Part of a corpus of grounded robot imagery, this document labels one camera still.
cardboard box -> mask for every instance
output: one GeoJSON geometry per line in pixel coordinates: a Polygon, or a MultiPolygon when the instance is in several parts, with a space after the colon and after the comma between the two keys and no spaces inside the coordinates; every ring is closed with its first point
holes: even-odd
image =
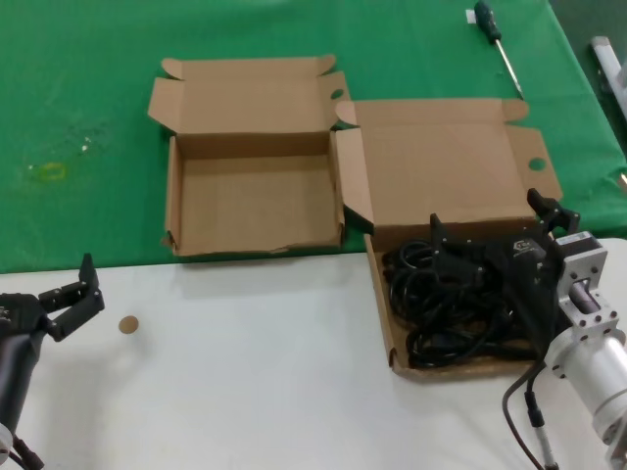
{"type": "Polygon", "coordinates": [[[163,60],[148,114],[169,142],[167,243],[179,256],[339,246],[330,128],[350,99],[335,58],[163,60]]]}
{"type": "Polygon", "coordinates": [[[409,330],[390,309],[381,258],[410,238],[428,239],[433,212],[452,236],[481,239],[535,223],[526,202],[528,188],[561,196],[540,132],[509,124],[527,115],[527,104],[406,100],[343,102],[336,110],[341,120],[359,127],[337,133],[342,195],[344,204],[373,227],[366,246],[390,367],[424,378],[519,369],[520,362],[493,358],[410,369],[409,330]]]}

robotic arm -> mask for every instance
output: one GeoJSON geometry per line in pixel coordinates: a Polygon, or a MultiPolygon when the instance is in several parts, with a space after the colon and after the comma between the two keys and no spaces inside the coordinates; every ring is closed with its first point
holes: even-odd
{"type": "MultiPolygon", "coordinates": [[[[610,468],[627,470],[625,333],[617,328],[618,314],[599,289],[607,251],[589,232],[577,231],[578,213],[564,209],[554,199],[543,198],[534,189],[529,191],[527,201],[539,217],[537,227],[499,241],[466,244],[467,248],[448,243],[450,237],[446,238],[433,214],[432,243],[438,250],[435,253],[457,258],[449,262],[455,266],[457,277],[469,259],[479,259],[484,269],[500,274],[506,304],[523,325],[541,359],[535,373],[524,379],[531,384],[525,397],[533,395],[533,379],[542,370],[543,358],[556,378],[570,382],[590,411],[595,432],[608,446],[606,460],[610,468]]],[[[514,384],[506,397],[519,385],[514,384]]],[[[537,434],[545,456],[549,457],[545,458],[549,460],[545,468],[557,468],[546,435],[542,434],[544,429],[539,429],[544,420],[535,398],[532,403],[540,414],[540,419],[536,419],[540,424],[534,427],[541,431],[537,434]]],[[[506,399],[504,411],[507,416],[506,399]]],[[[531,458],[528,449],[523,449],[531,458]]]]}
{"type": "Polygon", "coordinates": [[[63,341],[104,309],[98,286],[91,255],[85,255],[78,282],[40,294],[38,298],[31,294],[0,295],[0,465],[9,458],[15,445],[24,468],[41,468],[40,461],[27,465],[34,454],[22,441],[14,440],[30,376],[39,360],[44,336],[63,341]],[[54,319],[48,316],[65,308],[54,319]]]}

white table surface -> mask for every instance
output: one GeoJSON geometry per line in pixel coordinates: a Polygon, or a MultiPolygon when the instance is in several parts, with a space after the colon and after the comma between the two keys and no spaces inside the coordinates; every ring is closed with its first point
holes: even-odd
{"type": "MultiPolygon", "coordinates": [[[[627,242],[604,243],[603,294],[624,314],[627,242]]],[[[18,435],[48,469],[531,468],[501,413],[513,377],[424,385],[389,370],[365,255],[99,276],[106,310],[44,341],[24,406],[18,435]],[[123,335],[130,314],[140,326],[123,335]]],[[[3,275],[0,289],[75,277],[3,275]]],[[[543,373],[536,391],[561,468],[604,469],[569,384],[543,373]]],[[[521,395],[512,412],[538,453],[521,395]]]]}

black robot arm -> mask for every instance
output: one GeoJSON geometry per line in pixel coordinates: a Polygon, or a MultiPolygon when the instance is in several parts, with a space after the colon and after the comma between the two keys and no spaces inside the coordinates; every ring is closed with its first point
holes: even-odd
{"type": "MultiPolygon", "coordinates": [[[[14,435],[44,336],[62,341],[104,307],[91,255],[83,257],[78,282],[38,298],[31,294],[0,295],[0,465],[14,445],[19,451],[24,444],[14,440],[14,435]],[[55,318],[48,316],[62,309],[66,311],[55,318]]],[[[19,463],[23,468],[40,468],[38,463],[27,465],[28,456],[22,455],[22,459],[19,463]]]]}

coiled black cable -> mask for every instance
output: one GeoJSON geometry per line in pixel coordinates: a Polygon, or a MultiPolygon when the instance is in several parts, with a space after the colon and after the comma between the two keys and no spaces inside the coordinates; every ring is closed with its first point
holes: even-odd
{"type": "Polygon", "coordinates": [[[516,340],[525,338],[502,295],[502,279],[483,267],[483,282],[461,281],[434,268],[434,251],[411,240],[383,258],[392,311],[410,328],[410,366],[443,367],[477,355],[533,360],[536,353],[516,340]]]}

